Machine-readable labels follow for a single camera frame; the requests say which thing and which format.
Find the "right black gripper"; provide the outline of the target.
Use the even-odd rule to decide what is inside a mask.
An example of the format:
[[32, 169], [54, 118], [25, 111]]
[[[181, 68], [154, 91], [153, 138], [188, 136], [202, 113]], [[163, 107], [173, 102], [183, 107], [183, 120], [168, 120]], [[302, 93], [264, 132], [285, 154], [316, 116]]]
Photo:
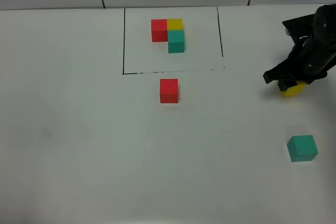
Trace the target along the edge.
[[281, 92], [297, 85], [296, 81], [309, 82], [317, 79], [335, 58], [335, 39], [319, 40], [315, 35], [300, 39], [280, 67], [263, 74], [266, 84], [278, 81]]

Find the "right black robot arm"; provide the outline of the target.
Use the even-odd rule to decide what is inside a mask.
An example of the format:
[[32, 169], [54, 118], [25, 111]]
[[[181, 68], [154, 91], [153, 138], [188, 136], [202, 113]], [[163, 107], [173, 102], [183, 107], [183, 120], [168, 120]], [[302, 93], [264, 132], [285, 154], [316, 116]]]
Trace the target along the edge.
[[323, 5], [314, 14], [282, 22], [294, 42], [288, 57], [266, 71], [266, 83], [278, 82], [286, 91], [303, 82], [323, 79], [335, 66], [335, 4]]

